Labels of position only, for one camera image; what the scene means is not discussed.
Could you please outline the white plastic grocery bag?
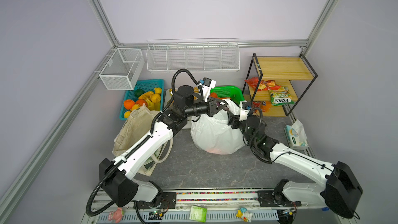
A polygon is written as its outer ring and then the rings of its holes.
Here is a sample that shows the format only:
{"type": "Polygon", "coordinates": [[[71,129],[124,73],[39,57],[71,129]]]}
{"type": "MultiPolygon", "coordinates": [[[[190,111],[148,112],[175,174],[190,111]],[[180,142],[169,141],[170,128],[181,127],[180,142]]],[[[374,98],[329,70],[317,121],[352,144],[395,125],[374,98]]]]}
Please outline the white plastic grocery bag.
{"type": "Polygon", "coordinates": [[[222,155],[231,155],[245,146],[239,129],[227,125],[227,111],[220,111],[212,117],[206,114],[192,118],[191,137],[195,146],[206,151],[217,147],[222,155]]]}

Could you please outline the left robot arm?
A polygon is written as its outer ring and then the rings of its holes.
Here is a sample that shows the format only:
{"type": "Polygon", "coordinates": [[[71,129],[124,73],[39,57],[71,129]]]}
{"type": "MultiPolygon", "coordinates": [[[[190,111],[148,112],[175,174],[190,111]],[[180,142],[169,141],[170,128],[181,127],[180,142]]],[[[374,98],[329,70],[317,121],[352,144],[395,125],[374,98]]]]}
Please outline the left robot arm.
{"type": "Polygon", "coordinates": [[[216,82],[209,78],[199,80],[200,93],[196,101],[191,86],[172,87],[170,103],[153,118],[148,133],[112,161],[104,159],[100,163],[101,178],[86,205],[88,216],[99,215],[113,204],[123,207],[131,201],[145,202],[151,207],[162,204],[163,191],[158,185],[134,177],[144,162],[188,123],[189,117],[204,114],[212,117],[227,106],[224,100],[210,96],[215,85],[216,82]]]}

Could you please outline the red toy tomato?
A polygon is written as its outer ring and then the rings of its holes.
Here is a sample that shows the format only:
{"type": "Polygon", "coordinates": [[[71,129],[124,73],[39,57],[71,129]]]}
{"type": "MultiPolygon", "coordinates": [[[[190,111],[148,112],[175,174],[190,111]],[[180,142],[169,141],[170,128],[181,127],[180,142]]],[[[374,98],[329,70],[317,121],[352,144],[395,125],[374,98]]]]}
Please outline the red toy tomato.
{"type": "Polygon", "coordinates": [[[220,150],[220,149],[217,148],[217,147],[209,148],[209,149],[207,149],[206,151],[207,151],[207,152],[210,152],[210,153],[218,154],[218,155],[222,155],[222,154],[223,154],[222,150],[220,150]]]}

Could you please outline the beige canvas tote bag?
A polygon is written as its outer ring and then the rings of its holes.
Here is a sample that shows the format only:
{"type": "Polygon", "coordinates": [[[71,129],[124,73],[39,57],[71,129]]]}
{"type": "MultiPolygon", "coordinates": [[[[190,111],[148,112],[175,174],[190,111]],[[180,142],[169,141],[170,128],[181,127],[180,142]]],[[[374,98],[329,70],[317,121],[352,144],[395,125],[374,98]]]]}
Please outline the beige canvas tote bag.
{"type": "MultiPolygon", "coordinates": [[[[133,110],[114,139],[112,154],[115,157],[123,154],[141,138],[145,137],[150,131],[153,118],[158,113],[158,111],[151,111],[145,106],[133,110]]],[[[156,165],[163,163],[168,158],[172,147],[173,140],[171,139],[158,148],[138,172],[145,176],[151,176],[156,165]]]]}

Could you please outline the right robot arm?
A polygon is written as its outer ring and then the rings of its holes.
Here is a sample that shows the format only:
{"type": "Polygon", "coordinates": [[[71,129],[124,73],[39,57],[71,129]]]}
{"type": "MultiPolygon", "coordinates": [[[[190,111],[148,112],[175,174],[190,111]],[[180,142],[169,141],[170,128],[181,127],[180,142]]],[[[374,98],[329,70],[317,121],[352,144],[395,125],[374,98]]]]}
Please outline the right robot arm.
{"type": "Polygon", "coordinates": [[[243,141],[253,155],[263,163],[278,163],[312,180],[311,183],[295,183],[283,179],[272,193],[276,205],[304,202],[325,206],[342,218],[359,219],[357,206],[363,189],[349,165],[317,160],[295,151],[265,134],[262,118],[255,115],[255,109],[248,110],[242,101],[240,113],[233,114],[229,108],[228,125],[239,129],[243,141]]]}

